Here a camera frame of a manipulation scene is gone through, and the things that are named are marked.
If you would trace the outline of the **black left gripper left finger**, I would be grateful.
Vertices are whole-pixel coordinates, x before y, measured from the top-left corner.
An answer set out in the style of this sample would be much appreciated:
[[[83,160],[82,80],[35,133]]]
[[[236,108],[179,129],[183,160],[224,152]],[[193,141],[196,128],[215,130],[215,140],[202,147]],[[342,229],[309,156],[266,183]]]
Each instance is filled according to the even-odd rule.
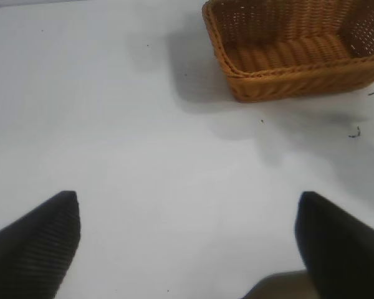
[[[79,242],[75,191],[61,191],[1,229],[0,298],[54,298]]]

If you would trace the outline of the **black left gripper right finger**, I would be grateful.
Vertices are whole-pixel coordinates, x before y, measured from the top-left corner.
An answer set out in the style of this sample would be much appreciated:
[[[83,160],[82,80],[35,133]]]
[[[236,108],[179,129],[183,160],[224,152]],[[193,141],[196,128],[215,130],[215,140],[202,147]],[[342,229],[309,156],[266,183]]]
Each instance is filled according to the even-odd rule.
[[[374,229],[320,194],[305,191],[295,239],[321,298],[374,298]]]

